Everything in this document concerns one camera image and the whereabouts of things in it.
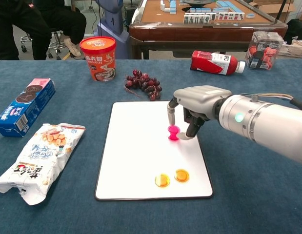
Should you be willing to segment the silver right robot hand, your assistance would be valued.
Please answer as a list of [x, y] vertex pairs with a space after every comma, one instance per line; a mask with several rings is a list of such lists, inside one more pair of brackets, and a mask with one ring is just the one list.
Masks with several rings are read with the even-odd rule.
[[205, 122], [216, 119], [216, 108], [232, 92], [210, 85], [178, 89], [167, 105], [168, 121], [175, 125], [175, 108], [183, 107], [183, 118], [189, 124], [186, 132], [177, 133], [180, 140], [194, 138]]

